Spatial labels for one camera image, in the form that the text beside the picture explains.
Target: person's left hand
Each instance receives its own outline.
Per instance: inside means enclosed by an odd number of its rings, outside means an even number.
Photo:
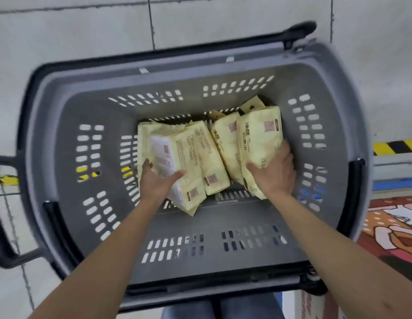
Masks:
[[[185,171],[179,170],[170,177],[161,178],[152,171],[152,167],[153,164],[146,159],[141,174],[140,195],[141,201],[154,203],[158,208],[165,200],[172,185],[184,175]]]

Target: hand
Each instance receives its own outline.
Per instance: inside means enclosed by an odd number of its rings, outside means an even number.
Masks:
[[[246,163],[246,168],[267,198],[277,193],[292,194],[296,171],[293,169],[293,154],[290,153],[286,140],[283,141],[278,155],[271,159],[266,168],[260,169],[252,162]]]
[[[161,178],[152,171],[153,164],[146,159],[141,174],[140,195],[142,201],[153,202],[157,208],[163,203],[172,185],[181,178],[185,171],[179,170],[170,177]]]

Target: cartoon poster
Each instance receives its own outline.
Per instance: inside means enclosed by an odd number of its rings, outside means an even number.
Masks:
[[[357,243],[412,281],[412,196],[370,201]],[[297,319],[347,319],[330,293],[300,299]]]

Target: gray plastic shopping basket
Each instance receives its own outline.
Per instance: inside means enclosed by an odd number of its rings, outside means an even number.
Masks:
[[[16,157],[39,249],[16,255],[0,225],[0,266],[45,257],[64,278],[140,199],[137,125],[207,120],[254,95],[278,105],[298,170],[294,196],[356,239],[371,190],[360,99],[329,46],[281,33],[150,53],[46,64],[24,99]],[[216,295],[326,290],[268,200],[232,186],[194,217],[165,201],[149,225],[121,311]]]

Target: forearm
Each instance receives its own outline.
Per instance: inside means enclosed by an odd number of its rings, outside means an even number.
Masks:
[[[114,318],[156,205],[141,201],[107,240],[36,308],[30,319]]]
[[[412,283],[305,209],[270,198],[348,318],[412,318]]]

